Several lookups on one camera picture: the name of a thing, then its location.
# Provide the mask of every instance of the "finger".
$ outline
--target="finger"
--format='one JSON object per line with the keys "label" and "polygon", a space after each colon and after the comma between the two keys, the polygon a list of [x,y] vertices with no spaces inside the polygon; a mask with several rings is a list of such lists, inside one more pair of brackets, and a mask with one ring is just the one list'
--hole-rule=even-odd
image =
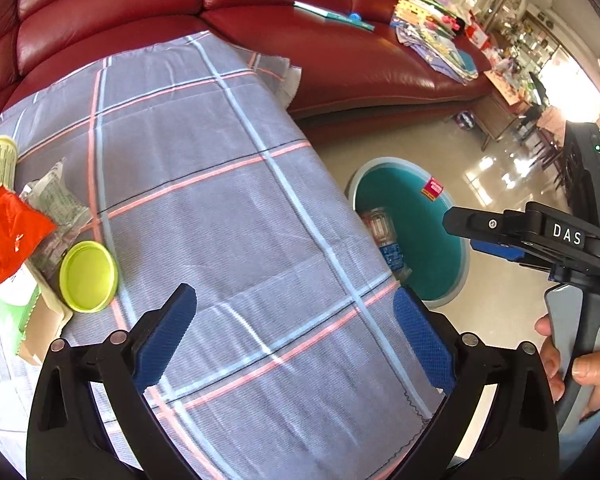
{"label": "finger", "polygon": [[544,372],[549,379],[558,373],[558,368],[560,368],[560,352],[558,352],[550,337],[542,343],[540,360],[542,361]]}
{"label": "finger", "polygon": [[600,388],[600,352],[578,357],[573,362],[571,375],[583,386]]}
{"label": "finger", "polygon": [[551,398],[557,402],[564,395],[564,382],[560,376],[554,376],[549,379],[549,389],[551,390]]}
{"label": "finger", "polygon": [[536,321],[536,332],[545,337],[551,335],[551,320],[549,320],[548,314]]}
{"label": "finger", "polygon": [[600,410],[600,386],[593,388],[593,393],[591,394],[587,408],[589,409],[589,413]]}

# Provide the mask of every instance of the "plaid tablecloth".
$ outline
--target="plaid tablecloth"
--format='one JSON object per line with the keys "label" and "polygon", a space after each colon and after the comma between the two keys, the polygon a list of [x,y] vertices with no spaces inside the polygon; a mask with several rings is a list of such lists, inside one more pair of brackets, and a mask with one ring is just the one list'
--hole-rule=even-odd
{"label": "plaid tablecloth", "polygon": [[[280,106],[288,61],[209,33],[107,57],[0,116],[16,190],[65,159],[118,294],[63,335],[101,342],[181,282],[198,313],[147,401],[204,479],[380,479],[440,404],[397,283]],[[0,450],[24,472],[38,369],[0,345]],[[101,385],[120,457],[136,465]]]}

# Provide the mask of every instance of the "water bottle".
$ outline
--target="water bottle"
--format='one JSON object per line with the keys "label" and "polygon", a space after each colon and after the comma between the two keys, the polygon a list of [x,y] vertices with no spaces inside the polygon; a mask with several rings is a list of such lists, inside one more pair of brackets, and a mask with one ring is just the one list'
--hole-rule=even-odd
{"label": "water bottle", "polygon": [[395,233],[394,222],[383,207],[376,207],[370,211],[360,213],[369,233],[374,238],[382,256],[395,279],[405,284],[411,274],[411,269],[404,263],[404,257],[398,245],[398,236]]}

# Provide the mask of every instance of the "yellow-green lid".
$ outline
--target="yellow-green lid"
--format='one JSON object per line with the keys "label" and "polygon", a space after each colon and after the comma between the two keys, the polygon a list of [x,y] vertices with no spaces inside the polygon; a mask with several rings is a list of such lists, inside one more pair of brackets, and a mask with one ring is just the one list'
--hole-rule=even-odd
{"label": "yellow-green lid", "polygon": [[14,150],[16,150],[16,152],[18,151],[18,145],[16,144],[16,141],[13,140],[10,136],[0,135],[0,142],[6,143],[10,145]]}
{"label": "yellow-green lid", "polygon": [[60,291],[66,304],[77,312],[105,308],[118,288],[118,268],[102,244],[75,244],[60,266]]}

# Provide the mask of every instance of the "trash bin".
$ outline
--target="trash bin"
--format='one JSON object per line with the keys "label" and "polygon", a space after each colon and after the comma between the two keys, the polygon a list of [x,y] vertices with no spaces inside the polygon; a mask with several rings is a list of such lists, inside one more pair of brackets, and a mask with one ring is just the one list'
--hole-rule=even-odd
{"label": "trash bin", "polygon": [[387,209],[405,263],[413,270],[407,284],[428,308],[437,308],[462,289],[469,270],[469,245],[442,227],[442,217],[454,205],[449,193],[443,191],[433,202],[422,194],[430,178],[401,158],[375,158],[356,172],[346,194],[357,212]]}

